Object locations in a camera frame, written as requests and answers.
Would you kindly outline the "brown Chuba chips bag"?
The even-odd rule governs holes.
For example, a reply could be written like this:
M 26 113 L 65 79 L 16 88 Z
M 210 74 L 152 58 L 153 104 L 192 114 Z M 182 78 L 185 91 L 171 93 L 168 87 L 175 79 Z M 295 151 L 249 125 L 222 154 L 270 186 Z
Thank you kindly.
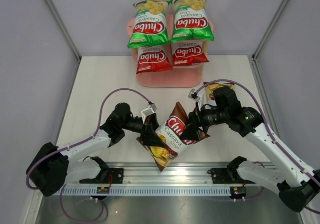
M 205 95 L 206 95 L 206 100 L 207 102 L 210 101 L 215 101 L 213 92 L 218 89 L 221 88 L 223 86 L 227 86 L 229 87 L 231 90 L 235 90 L 235 84 L 234 83 L 230 83 L 230 82 L 226 82 L 226 83 L 213 83 L 210 84 L 208 86 L 205 87 Z
M 186 129 L 189 118 L 180 104 L 177 102 L 171 114 L 164 124 L 159 125 L 155 133 L 164 142 L 165 147 L 149 147 L 141 143 L 140 137 L 137 141 L 150 153 L 160 172 L 167 167 L 178 155 L 187 148 L 198 143 L 194 140 L 181 140 L 180 135 Z

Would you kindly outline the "red Chuba chips bag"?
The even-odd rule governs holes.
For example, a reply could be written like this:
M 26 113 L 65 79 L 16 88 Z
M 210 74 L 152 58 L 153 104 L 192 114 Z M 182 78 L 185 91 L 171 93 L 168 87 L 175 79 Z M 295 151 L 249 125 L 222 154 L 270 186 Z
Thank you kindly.
M 173 66 L 190 66 L 209 62 L 202 42 L 175 42 L 171 45 Z
M 163 46 L 139 47 L 137 55 L 136 74 L 173 70 L 173 66 Z

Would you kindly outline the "green Chuba chips bag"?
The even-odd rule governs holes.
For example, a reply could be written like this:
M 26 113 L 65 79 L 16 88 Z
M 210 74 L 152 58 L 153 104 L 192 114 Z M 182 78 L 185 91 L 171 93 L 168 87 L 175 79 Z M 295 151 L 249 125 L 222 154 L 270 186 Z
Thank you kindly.
M 183 40 L 208 40 L 215 39 L 205 4 L 207 0 L 172 0 L 174 9 L 174 26 L 171 42 Z
M 128 48 L 162 46 L 170 43 L 166 0 L 144 0 L 133 4 L 135 18 Z

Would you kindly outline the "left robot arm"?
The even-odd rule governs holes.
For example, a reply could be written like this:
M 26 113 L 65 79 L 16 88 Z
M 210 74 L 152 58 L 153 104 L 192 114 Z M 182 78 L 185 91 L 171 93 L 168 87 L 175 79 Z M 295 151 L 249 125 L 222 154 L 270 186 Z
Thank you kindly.
M 127 103 L 119 103 L 93 134 L 61 147 L 51 142 L 42 145 L 26 170 L 27 183 L 32 182 L 45 197 L 72 182 L 108 183 L 112 179 L 108 165 L 91 154 L 117 144 L 126 130 L 138 133 L 147 145 L 163 147 L 155 134 L 158 126 L 154 103 L 150 102 L 141 116 L 136 117 Z

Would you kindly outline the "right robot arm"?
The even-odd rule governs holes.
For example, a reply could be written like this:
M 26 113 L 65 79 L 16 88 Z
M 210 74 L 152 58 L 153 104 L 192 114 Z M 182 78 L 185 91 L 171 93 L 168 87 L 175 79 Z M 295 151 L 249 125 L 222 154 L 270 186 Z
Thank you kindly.
M 274 193 L 292 211 L 301 212 L 320 192 L 320 172 L 300 159 L 270 128 L 262 111 L 242 107 L 235 92 L 222 86 L 213 92 L 215 106 L 197 105 L 190 112 L 189 124 L 181 139 L 200 140 L 200 131 L 207 133 L 212 125 L 227 124 L 255 145 L 276 167 L 276 171 L 247 160 L 233 159 L 227 165 L 232 182 L 241 179 L 254 182 Z

